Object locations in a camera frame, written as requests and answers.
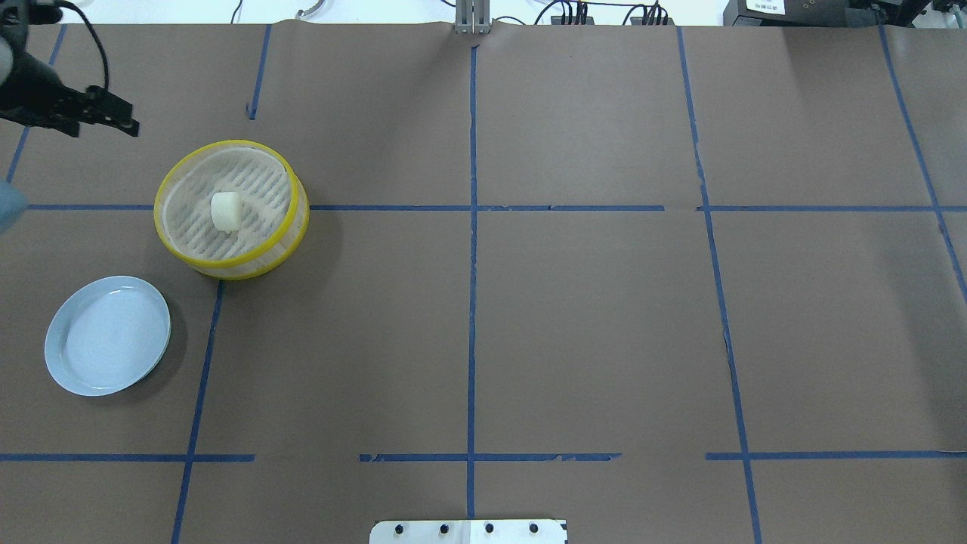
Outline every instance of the metal plate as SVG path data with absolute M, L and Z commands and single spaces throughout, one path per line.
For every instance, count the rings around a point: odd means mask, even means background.
M 460 520 L 380 522 L 369 544 L 567 544 L 564 520 Z

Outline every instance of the metal bracket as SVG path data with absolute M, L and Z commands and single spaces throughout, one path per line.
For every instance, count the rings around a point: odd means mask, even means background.
M 568 544 L 564 520 L 379 522 L 369 544 Z
M 296 18 L 297 19 L 303 19 L 303 18 L 311 17 L 312 14 L 316 13 L 317 11 L 319 11 L 319 8 L 321 8 L 322 5 L 325 4 L 325 3 L 326 3 L 326 0 L 318 0 L 315 3 L 315 5 L 313 5 L 311 8 L 309 8 L 307 10 L 299 10 L 298 12 L 296 12 Z
M 490 33 L 490 0 L 455 0 L 456 34 Z

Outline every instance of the cable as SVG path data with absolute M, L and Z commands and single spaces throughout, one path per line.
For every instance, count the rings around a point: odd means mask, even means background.
M 67 0 L 57 0 L 57 2 L 54 3 L 54 6 L 71 10 L 72 12 L 80 15 L 80 20 L 84 21 L 84 26 L 86 26 L 87 31 L 91 33 L 91 38 L 94 38 L 94 44 L 98 46 L 98 53 L 101 54 L 101 64 L 104 66 L 104 91 L 107 91 L 108 85 L 110 85 L 111 82 L 110 71 L 107 69 L 107 53 L 104 52 L 104 45 L 101 43 L 101 38 L 98 38 L 98 33 L 94 31 L 94 26 L 91 24 L 90 19 L 87 18 L 87 15 L 85 15 L 84 12 L 78 8 L 78 6 L 75 6 L 73 3 L 68 2 Z
M 524 26 L 527 26 L 527 23 L 526 23 L 526 22 L 524 22 L 524 21 L 522 21 L 522 20 L 520 20 L 520 19 L 518 19 L 517 17 L 511 17 L 510 15 L 504 15 L 504 16 L 500 16 L 500 17 L 497 17 L 497 18 L 495 18 L 495 19 L 493 19 L 493 20 L 500 20 L 500 19 L 510 19 L 510 20 L 515 20 L 515 21 L 517 21 L 517 22 L 519 22 L 520 24 L 522 24 L 522 25 L 524 25 Z
M 613 6 L 616 8 L 633 8 L 635 6 L 640 6 L 640 4 L 612 4 L 610 2 L 584 2 L 585 4 L 590 4 L 592 6 Z
M 648 14 L 648 6 L 645 6 L 644 4 L 638 4 L 638 5 L 634 6 L 633 8 L 631 8 L 630 10 L 628 10 L 628 14 L 625 15 L 625 20 L 621 21 L 621 25 L 622 26 L 625 26 L 626 24 L 628 24 L 628 20 L 631 19 L 631 14 L 633 14 L 634 13 L 634 10 L 637 10 L 638 8 L 641 8 L 641 12 L 642 12 L 641 16 L 642 17 L 644 17 L 644 16 L 646 16 Z
M 543 15 L 547 13 L 547 10 L 549 10 L 554 4 L 564 4 L 568 7 L 568 20 L 574 17 L 574 13 L 571 11 L 571 2 L 568 2 L 567 0 L 554 0 L 550 4 L 544 6 L 544 9 L 542 9 L 538 14 L 538 18 L 534 19 L 534 24 L 539 24 L 541 22 L 541 17 L 543 17 Z M 564 8 L 561 8 L 561 24 L 564 24 Z
M 238 6 L 235 6 L 235 11 L 232 12 L 232 19 L 230 21 L 228 21 L 228 24 L 235 24 L 235 15 L 237 15 L 238 12 L 239 12 L 239 10 L 242 9 L 242 2 L 244 2 L 244 1 L 245 0 L 239 0 L 239 5 Z

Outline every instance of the steamer basket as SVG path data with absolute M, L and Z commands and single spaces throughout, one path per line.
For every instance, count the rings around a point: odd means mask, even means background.
M 242 197 L 242 227 L 215 228 L 212 195 Z M 206 145 L 164 176 L 155 198 L 161 242 L 191 268 L 222 280 L 245 280 L 282 264 L 302 241 L 308 201 L 299 177 L 272 149 L 232 139 Z

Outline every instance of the black box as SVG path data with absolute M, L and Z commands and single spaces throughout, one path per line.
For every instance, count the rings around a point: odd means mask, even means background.
M 725 26 L 847 26 L 846 8 L 849 0 L 779 0 L 784 3 L 785 15 L 749 9 L 756 5 L 769 6 L 762 0 L 729 0 L 722 12 Z

